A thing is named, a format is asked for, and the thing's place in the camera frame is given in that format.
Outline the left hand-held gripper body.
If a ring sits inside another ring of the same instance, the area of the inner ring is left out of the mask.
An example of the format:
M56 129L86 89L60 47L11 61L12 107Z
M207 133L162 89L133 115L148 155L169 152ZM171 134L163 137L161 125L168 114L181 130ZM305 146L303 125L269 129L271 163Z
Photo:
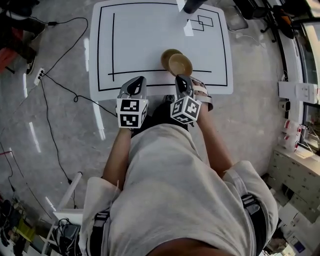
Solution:
M119 128L141 128L147 115L148 104L147 80L144 76L134 77L124 83L116 99Z

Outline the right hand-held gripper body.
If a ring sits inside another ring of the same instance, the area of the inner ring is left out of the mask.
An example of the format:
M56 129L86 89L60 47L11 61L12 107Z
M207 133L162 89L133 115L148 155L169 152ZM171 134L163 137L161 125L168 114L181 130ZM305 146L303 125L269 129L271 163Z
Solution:
M195 99L192 79L179 74L175 77L176 100L170 105L170 117L181 124L198 119L201 102Z

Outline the person's right hand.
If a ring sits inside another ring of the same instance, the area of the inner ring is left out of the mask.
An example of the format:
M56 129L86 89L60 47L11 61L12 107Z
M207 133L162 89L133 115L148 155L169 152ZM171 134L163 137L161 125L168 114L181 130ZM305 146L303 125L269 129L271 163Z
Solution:
M213 100L212 100L212 97L208 93L206 85L202 81L200 81L194 77L191 77L191 82L192 82L194 98L197 101L200 101L202 103L207 104L208 111L209 112L212 111L214 108L213 107Z

